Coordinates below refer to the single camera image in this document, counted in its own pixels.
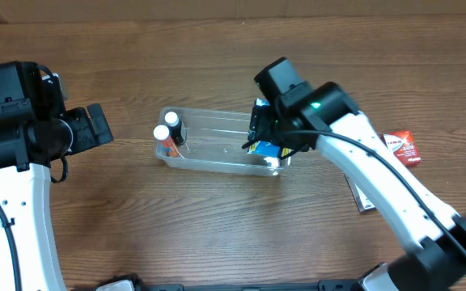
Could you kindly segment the blue yellow VapoDrops box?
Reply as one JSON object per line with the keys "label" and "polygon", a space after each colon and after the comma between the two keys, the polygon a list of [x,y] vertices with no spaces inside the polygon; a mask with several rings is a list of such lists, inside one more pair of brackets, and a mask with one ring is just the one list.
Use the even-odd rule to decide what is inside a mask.
{"label": "blue yellow VapoDrops box", "polygon": [[[265,99],[256,99],[252,108],[251,120],[248,130],[248,140],[254,139],[256,134],[256,125],[261,121],[264,108],[269,106]],[[291,149],[275,146],[267,141],[257,141],[247,149],[248,154],[258,154],[265,157],[276,158],[278,155],[285,156],[291,152]]]}

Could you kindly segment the orange bottle white cap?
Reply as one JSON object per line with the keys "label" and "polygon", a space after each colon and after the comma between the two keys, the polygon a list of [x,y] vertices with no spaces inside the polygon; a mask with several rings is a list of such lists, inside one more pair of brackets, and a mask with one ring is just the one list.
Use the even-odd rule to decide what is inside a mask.
{"label": "orange bottle white cap", "polygon": [[167,150],[167,154],[172,158],[180,156],[176,143],[173,141],[170,130],[166,125],[157,125],[153,130],[154,137]]}

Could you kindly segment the black bottle white cap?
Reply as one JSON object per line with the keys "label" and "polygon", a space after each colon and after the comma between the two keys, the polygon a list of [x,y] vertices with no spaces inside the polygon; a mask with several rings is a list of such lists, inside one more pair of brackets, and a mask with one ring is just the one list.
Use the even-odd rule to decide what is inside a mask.
{"label": "black bottle white cap", "polygon": [[166,126],[170,130],[172,140],[177,146],[181,146],[185,143],[187,133],[184,122],[175,112],[167,112],[164,116]]}

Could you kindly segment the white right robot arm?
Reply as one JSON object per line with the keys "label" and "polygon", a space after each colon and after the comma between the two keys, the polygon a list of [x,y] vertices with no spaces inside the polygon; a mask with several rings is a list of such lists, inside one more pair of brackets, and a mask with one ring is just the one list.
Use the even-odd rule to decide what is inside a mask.
{"label": "white right robot arm", "polygon": [[466,276],[466,215],[429,191],[391,153],[355,100],[335,82],[313,87],[281,57],[254,79],[266,99],[248,144],[267,141],[280,159],[316,150],[370,199],[404,254],[357,279],[347,290],[448,290]]}

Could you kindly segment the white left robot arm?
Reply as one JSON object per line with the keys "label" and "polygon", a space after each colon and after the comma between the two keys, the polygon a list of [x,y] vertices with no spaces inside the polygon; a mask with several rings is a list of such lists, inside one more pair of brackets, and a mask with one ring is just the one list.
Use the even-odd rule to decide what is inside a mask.
{"label": "white left robot arm", "polygon": [[58,74],[31,61],[0,64],[0,290],[64,290],[50,187],[67,157],[112,142],[102,107],[66,109]]}

